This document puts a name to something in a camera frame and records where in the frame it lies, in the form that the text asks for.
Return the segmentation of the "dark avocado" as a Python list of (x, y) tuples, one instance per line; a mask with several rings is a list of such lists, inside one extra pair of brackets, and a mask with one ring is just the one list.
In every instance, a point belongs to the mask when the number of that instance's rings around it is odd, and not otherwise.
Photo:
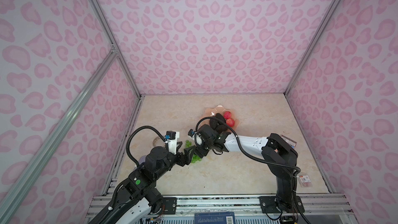
[(216, 127), (215, 130), (216, 130), (219, 134), (221, 134), (221, 133), (223, 133), (223, 132), (225, 132), (225, 131), (228, 131), (229, 129), (228, 129), (228, 127), (226, 127), (225, 125), (219, 124), (219, 125), (217, 125), (217, 127)]
[(223, 115), (220, 114), (220, 113), (216, 113), (216, 114), (215, 114), (215, 118), (217, 118), (218, 120), (220, 120), (220, 122), (222, 122), (222, 123), (226, 123), (225, 118), (224, 118)]
[(213, 130), (215, 130), (215, 129), (217, 128), (218, 124), (219, 124), (219, 121), (217, 121), (217, 120), (215, 120), (215, 119), (210, 119), (210, 120), (209, 120), (209, 126), (210, 126)]

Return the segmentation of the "dark avocado front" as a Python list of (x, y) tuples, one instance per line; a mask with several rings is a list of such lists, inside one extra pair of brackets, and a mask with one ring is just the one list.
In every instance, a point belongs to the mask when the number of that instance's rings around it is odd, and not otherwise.
[(219, 121), (217, 121), (217, 120), (215, 120), (215, 119), (210, 119), (210, 120), (209, 120), (209, 126), (210, 126), (213, 130), (215, 130), (215, 129), (217, 128), (218, 124), (219, 124)]

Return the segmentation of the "red apple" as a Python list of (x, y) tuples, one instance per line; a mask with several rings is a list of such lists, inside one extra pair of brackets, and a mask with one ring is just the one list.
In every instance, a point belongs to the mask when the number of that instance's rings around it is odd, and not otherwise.
[(234, 127), (235, 126), (235, 120), (233, 118), (227, 119), (226, 120), (226, 124), (230, 127)]
[(223, 117), (225, 120), (232, 118), (232, 113), (230, 111), (225, 111), (223, 113)]

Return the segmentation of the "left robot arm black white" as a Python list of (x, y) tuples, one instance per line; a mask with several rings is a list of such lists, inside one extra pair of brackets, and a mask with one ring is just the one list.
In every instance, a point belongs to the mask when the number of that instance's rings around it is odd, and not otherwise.
[(157, 146), (145, 162), (114, 189), (110, 202), (90, 221), (91, 224), (134, 224), (153, 214), (156, 219), (175, 213), (176, 200), (164, 198), (156, 189), (157, 180), (174, 165), (181, 167), (192, 161), (195, 146), (176, 154)]

